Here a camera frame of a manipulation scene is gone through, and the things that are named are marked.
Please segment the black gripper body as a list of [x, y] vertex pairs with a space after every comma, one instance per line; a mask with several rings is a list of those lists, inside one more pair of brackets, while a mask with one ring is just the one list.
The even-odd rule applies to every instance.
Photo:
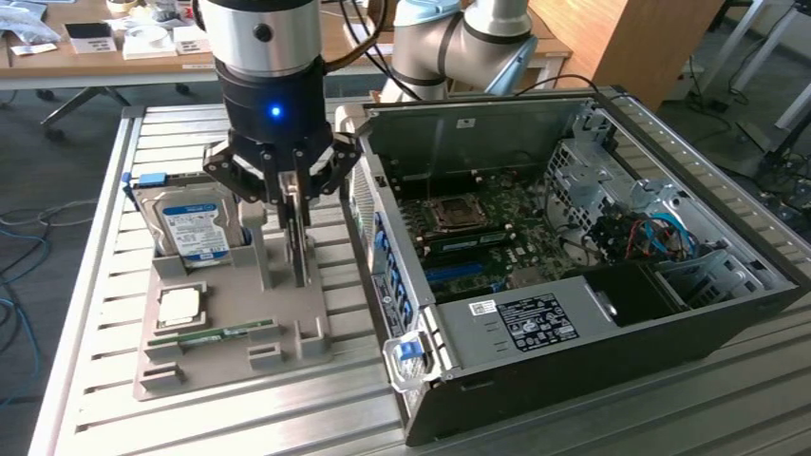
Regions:
[[333, 141], [325, 119], [323, 61], [314, 59], [299, 71], [258, 77], [215, 63], [230, 127], [242, 137], [290, 148], [322, 152]]

